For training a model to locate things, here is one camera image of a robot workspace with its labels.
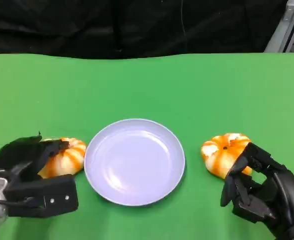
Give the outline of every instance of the decorative pumpkin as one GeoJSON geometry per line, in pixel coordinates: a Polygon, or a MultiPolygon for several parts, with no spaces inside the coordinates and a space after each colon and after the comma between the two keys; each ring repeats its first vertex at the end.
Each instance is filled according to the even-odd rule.
{"type": "MultiPolygon", "coordinates": [[[[240,133],[226,133],[206,141],[200,149],[206,168],[210,173],[225,179],[228,171],[250,141],[247,136],[240,133]]],[[[251,175],[252,171],[247,166],[242,172],[251,175]]]]}
{"type": "Polygon", "coordinates": [[[76,174],[84,167],[86,144],[76,138],[60,138],[69,142],[69,148],[61,150],[56,156],[49,159],[47,164],[38,173],[43,179],[76,174]]]}

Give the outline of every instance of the black backdrop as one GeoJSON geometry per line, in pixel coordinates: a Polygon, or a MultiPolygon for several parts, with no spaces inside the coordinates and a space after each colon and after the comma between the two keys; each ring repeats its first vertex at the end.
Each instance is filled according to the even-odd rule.
{"type": "Polygon", "coordinates": [[[0,0],[0,53],[119,59],[263,52],[286,0],[0,0]]]}

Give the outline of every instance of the green tablecloth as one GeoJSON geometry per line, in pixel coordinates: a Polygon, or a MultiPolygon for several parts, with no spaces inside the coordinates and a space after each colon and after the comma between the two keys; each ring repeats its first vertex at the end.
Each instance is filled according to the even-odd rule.
{"type": "Polygon", "coordinates": [[[180,139],[186,169],[179,187],[146,207],[99,197],[76,176],[79,209],[49,218],[9,218],[0,240],[273,239],[220,207],[223,181],[210,175],[201,144],[240,132],[294,173],[294,54],[181,55],[83,60],[0,55],[0,147],[41,131],[86,143],[106,125],[146,118],[180,139]]]}

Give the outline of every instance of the plate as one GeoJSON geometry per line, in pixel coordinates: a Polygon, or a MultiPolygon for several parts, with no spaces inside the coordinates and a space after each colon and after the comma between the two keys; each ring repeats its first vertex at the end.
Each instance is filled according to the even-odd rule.
{"type": "Polygon", "coordinates": [[[125,206],[164,198],[178,185],[184,169],[184,150],[177,137],[147,119],[125,119],[105,127],[91,140],[84,157],[92,188],[125,206]]]}

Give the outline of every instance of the metal stand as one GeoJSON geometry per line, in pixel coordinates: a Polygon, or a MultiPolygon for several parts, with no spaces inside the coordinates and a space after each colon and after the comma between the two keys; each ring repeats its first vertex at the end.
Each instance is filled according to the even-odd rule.
{"type": "Polygon", "coordinates": [[[286,11],[273,33],[265,53],[288,53],[294,43],[294,0],[288,0],[286,11]]]}

